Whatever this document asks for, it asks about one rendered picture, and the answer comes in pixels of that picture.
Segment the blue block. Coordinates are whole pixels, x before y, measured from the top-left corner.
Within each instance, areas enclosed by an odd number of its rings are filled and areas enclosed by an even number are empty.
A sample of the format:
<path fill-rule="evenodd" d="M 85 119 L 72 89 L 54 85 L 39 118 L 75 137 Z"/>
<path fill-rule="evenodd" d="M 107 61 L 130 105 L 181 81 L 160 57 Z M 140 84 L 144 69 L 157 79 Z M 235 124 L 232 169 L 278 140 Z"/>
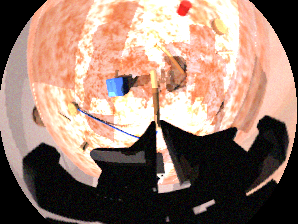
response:
<path fill-rule="evenodd" d="M 117 77 L 117 79 L 106 79 L 106 89 L 108 89 L 109 97 L 124 96 L 129 92 L 128 77 Z"/>

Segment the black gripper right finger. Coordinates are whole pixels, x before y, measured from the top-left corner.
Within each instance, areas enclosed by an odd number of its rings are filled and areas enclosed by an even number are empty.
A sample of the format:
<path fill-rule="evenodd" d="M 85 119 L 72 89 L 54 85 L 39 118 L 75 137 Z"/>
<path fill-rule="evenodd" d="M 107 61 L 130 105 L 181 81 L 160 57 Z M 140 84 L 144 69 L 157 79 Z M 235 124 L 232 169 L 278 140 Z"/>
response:
<path fill-rule="evenodd" d="M 192 132 L 186 132 L 164 119 L 161 119 L 160 123 L 162 137 L 164 137 L 173 167 L 176 169 L 174 172 L 180 181 L 181 188 L 182 185 L 190 184 L 190 176 L 196 171 L 206 151 L 212 151 L 213 148 L 234 140 L 238 131 L 238 128 L 230 127 L 209 133 L 209 135 L 198 136 Z"/>

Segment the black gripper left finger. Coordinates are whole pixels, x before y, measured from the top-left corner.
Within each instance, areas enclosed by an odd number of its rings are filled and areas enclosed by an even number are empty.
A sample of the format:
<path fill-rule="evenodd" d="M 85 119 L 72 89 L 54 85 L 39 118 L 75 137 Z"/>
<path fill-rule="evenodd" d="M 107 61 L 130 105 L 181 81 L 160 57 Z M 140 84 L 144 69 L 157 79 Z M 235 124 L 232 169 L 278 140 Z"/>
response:
<path fill-rule="evenodd" d="M 93 148 L 89 156 L 100 169 L 145 171 L 149 185 L 157 190 L 157 131 L 156 121 L 150 121 L 140 139 L 128 148 Z"/>

